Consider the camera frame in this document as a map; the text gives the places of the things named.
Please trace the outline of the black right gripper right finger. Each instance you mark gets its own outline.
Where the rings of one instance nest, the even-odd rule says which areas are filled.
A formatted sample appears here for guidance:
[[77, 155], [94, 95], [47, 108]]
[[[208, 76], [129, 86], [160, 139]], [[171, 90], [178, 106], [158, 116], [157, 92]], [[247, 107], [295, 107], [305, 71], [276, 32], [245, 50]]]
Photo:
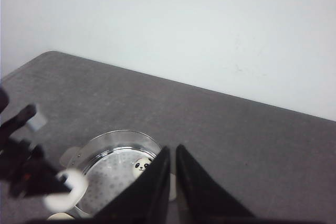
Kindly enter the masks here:
[[176, 173], [192, 217], [255, 218], [249, 209], [212, 179], [182, 144], [176, 148]]

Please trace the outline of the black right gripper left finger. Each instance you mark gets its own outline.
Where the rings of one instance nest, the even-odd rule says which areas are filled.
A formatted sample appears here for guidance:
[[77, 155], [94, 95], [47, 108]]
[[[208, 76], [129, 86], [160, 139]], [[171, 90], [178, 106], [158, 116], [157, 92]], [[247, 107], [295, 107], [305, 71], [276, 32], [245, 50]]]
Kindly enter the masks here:
[[96, 220], [166, 220], [171, 156], [161, 149], [146, 170], [120, 195], [95, 214]]

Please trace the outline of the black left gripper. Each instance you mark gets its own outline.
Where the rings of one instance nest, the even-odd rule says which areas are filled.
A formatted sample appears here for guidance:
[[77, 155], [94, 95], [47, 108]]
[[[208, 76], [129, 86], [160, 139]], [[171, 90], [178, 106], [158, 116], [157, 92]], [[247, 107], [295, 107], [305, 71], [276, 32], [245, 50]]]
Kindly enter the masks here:
[[8, 183], [12, 198], [69, 193], [58, 170], [45, 159], [41, 146], [28, 140], [18, 141], [13, 133], [31, 121], [38, 120], [35, 104], [29, 104], [1, 125], [1, 181]]

